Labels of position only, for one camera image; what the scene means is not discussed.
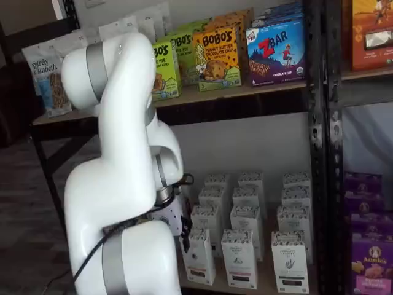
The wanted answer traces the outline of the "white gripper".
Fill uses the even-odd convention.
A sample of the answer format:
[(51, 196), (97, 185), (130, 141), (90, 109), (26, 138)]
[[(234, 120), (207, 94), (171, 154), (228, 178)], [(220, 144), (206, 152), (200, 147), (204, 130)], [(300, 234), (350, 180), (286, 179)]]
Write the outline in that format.
[(173, 202), (164, 209), (150, 214), (152, 220), (163, 221), (170, 228), (174, 237), (180, 236), (184, 251), (189, 250), (189, 233), (192, 228), (192, 222), (189, 218), (184, 217), (184, 211), (181, 202), (174, 199)]

